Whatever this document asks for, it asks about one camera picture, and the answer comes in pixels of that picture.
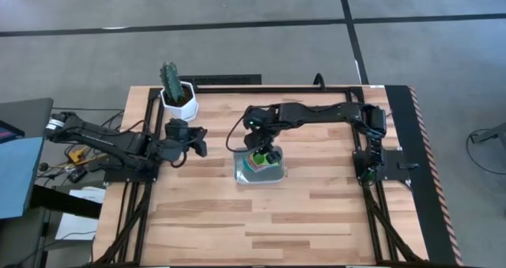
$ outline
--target white planter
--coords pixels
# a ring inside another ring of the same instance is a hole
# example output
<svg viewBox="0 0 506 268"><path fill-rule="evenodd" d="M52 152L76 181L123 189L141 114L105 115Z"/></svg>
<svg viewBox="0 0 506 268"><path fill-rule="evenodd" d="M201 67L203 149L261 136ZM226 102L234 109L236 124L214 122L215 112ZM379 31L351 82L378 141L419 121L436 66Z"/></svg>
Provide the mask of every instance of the white planter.
<svg viewBox="0 0 506 268"><path fill-rule="evenodd" d="M168 109L168 111L172 114L172 116L174 116L174 118L182 119L182 120L189 122L189 121L195 119L195 117L197 116L198 103L197 103L197 99L195 98L195 91L193 90L193 85L191 83L183 82L183 81L181 81L181 85L183 85L183 87L185 87L185 86L188 87L191 90L191 96L192 96L191 100L188 101L186 104L184 104L184 106L175 107L175 106L167 105L167 103L165 103L165 98L164 98L165 89L162 89L160 91L160 97L161 97L162 103L164 104L165 109Z"/></svg>

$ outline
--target white paper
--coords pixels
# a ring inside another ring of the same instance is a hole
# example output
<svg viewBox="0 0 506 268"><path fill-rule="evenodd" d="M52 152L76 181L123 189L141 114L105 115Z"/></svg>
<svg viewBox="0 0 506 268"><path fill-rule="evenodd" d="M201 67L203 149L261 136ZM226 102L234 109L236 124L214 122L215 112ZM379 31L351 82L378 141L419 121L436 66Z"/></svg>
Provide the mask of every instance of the white paper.
<svg viewBox="0 0 506 268"><path fill-rule="evenodd" d="M95 187L85 187L83 190L70 190L70 195L86 200L104 202L105 190ZM64 213L60 226L56 232L56 240L62 239L64 236L72 232L92 232L96 231L98 220L87 217L78 217L73 214ZM65 238L65 240L92 240L95 236L94 233L85 235L73 234Z"/></svg>

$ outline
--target gray floor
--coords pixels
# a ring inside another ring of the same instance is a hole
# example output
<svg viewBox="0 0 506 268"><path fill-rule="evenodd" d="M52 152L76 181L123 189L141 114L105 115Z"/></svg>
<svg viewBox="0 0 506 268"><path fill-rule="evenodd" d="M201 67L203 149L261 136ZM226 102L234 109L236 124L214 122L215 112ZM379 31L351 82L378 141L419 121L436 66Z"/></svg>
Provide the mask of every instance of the gray floor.
<svg viewBox="0 0 506 268"><path fill-rule="evenodd" d="M506 0L349 0L354 17L505 13ZM339 0L0 0L0 31L99 28L293 18L342 18ZM475 129L506 122L506 21L357 25L372 84L412 85L464 262L506 263L506 176L476 168L465 152ZM0 38L0 101L51 96L58 106L121 108L131 85L158 85L173 60L182 74L262 74L266 84L356 84L344 25ZM80 113L93 122L109 113ZM62 161L47 143L43 160ZM473 146L506 172L494 141ZM89 175L87 179L99 179ZM51 252L50 267L80 265L89 244ZM70 252L72 259L64 260Z"/></svg>

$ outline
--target cactus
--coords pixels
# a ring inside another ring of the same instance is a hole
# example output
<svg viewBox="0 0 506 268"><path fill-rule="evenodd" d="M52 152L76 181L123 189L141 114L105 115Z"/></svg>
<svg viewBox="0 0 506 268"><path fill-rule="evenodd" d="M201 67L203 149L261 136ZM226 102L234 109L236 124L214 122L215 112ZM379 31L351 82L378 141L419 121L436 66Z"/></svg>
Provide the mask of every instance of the cactus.
<svg viewBox="0 0 506 268"><path fill-rule="evenodd" d="M164 86L167 98L180 102L184 98L183 86L177 74L177 67L174 62L166 63L160 69L161 83Z"/></svg>

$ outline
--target wood plank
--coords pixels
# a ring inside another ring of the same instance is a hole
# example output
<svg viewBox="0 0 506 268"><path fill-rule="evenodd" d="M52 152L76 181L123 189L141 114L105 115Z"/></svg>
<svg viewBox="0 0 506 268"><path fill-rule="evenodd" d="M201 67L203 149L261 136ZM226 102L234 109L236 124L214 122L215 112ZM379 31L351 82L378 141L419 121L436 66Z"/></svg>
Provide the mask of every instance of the wood plank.
<svg viewBox="0 0 506 268"><path fill-rule="evenodd" d="M148 86L130 89L123 129L144 117L148 93ZM365 86L364 96L366 102L390 112L384 89ZM351 158L349 125L312 124L281 132L275 143L285 152L287 177L276 184L238 185L232 177L232 154L225 148L232 125L249 105L293 101L321 105L345 100L337 93L199 94L198 117L191 125L209 130L208 156L189 152L182 168L168 164L160 168L149 204L141 264L374 263L362 190ZM165 122L170 118L164 113ZM244 147L246 133L236 129L231 147ZM398 147L391 115L383 145ZM417 254L426 257L413 196L398 182L383 184L392 224ZM93 245L95 255L102 255L115 238L122 192L123 184L107 189ZM130 242L127 259L133 247ZM384 242L382 248L387 251Z"/></svg>

